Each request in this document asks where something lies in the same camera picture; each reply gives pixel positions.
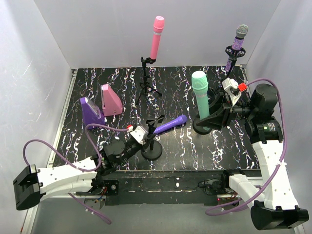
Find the purple glitter microphone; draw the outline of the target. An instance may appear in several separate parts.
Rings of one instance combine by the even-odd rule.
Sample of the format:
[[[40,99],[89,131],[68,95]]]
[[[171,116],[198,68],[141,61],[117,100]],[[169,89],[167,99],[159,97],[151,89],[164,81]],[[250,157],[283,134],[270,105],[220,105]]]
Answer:
[[[234,38],[232,45],[237,48],[242,47],[244,37],[247,35],[247,33],[248,33],[248,26],[245,24],[239,25],[238,28],[236,29],[236,36]]]

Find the tripod stand with shock mount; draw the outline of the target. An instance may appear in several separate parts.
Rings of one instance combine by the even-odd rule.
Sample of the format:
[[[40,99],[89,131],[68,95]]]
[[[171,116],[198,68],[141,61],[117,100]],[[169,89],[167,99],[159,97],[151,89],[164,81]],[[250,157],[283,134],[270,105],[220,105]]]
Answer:
[[[225,52],[229,56],[224,69],[226,73],[226,78],[228,78],[236,64],[237,59],[245,56],[246,50],[243,47],[237,48],[233,45],[229,45],[226,47]]]

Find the teal plastic microphone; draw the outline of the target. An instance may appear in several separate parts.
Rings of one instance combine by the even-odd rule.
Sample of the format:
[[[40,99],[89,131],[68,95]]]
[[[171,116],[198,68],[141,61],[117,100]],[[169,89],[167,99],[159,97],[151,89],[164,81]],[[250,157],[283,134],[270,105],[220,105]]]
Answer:
[[[208,102],[208,81],[205,72],[195,71],[192,73],[192,89],[196,97],[200,119],[210,115]]]

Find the pink plastic microphone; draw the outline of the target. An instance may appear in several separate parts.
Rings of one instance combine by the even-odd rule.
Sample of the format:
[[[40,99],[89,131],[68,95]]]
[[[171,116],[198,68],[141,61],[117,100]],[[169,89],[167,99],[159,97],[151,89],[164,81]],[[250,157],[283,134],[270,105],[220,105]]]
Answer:
[[[164,28],[164,17],[163,16],[156,16],[153,24],[153,39],[152,39],[152,47],[151,47],[151,54],[150,58],[156,60],[158,48],[160,44],[160,37],[161,33]]]

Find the purple plastic microphone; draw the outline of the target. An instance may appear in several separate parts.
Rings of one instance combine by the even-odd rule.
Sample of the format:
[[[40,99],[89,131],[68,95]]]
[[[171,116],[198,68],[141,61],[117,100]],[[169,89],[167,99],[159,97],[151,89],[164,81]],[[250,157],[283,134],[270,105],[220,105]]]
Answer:
[[[162,124],[159,127],[156,127],[154,134],[160,134],[160,133],[165,132],[167,130],[170,130],[176,126],[183,125],[187,121],[188,121],[188,117],[186,115],[180,115],[177,118],[175,118],[175,119],[173,119],[173,120],[171,120],[165,124]]]

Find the round base stand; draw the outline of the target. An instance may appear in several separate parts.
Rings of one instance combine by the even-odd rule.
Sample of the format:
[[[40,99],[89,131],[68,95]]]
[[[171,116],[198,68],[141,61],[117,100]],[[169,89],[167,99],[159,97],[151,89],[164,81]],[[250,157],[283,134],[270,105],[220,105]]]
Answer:
[[[154,131],[158,124],[163,122],[164,117],[164,115],[160,115],[157,119],[146,120],[148,135],[145,137],[145,143],[141,149],[141,154],[146,160],[154,161],[162,155],[162,145],[155,140],[156,133]]]
[[[192,126],[193,129],[196,133],[200,134],[200,135],[207,135],[209,134],[211,131],[213,131],[212,128],[208,128],[208,127],[202,127],[202,126],[198,126],[198,122],[200,121],[199,117],[196,117],[193,120]]]

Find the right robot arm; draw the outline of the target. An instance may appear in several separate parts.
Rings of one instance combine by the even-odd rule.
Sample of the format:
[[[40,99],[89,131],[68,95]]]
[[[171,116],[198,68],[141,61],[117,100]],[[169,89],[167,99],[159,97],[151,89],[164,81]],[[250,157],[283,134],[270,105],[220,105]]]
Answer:
[[[245,83],[209,88],[210,115],[197,124],[221,130],[232,120],[244,120],[258,158],[263,185],[252,184],[240,169],[226,170],[221,178],[222,186],[239,196],[232,203],[231,212],[248,208],[257,230],[295,228],[309,220],[309,213],[299,207],[287,174],[286,130],[284,123],[273,116],[275,106],[281,104],[279,91],[274,84],[261,83],[255,87],[250,101],[241,104],[239,99],[246,88]]]

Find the tripod stand with clip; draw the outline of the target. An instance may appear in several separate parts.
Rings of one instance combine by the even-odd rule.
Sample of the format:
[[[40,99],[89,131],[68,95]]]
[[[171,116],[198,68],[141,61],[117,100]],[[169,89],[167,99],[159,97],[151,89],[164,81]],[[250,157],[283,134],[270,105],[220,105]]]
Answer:
[[[146,73],[146,67],[147,67],[147,64],[153,64],[154,62],[156,62],[155,59],[152,59],[152,58],[143,58],[141,57],[140,58],[140,61],[141,61],[141,65],[142,65],[142,70],[143,70],[143,82],[140,82],[140,93],[139,93],[139,96],[135,102],[135,105],[138,105],[139,102],[140,102],[140,98],[142,95],[146,95],[148,93],[152,93],[152,92],[155,92],[157,93],[160,97],[162,96],[162,93],[159,92],[158,90],[156,90],[155,88],[153,88],[149,82],[147,81],[147,79],[149,78],[149,75],[147,75]]]

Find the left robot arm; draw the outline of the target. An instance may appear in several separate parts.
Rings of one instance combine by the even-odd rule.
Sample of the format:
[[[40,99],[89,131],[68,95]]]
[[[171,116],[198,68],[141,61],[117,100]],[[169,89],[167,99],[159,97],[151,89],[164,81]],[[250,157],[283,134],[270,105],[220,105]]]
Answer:
[[[56,195],[109,191],[110,185],[104,182],[104,177],[115,172],[142,148],[135,139],[115,140],[104,146],[99,156],[76,163],[53,168],[27,165],[13,180],[16,209],[28,210]]]

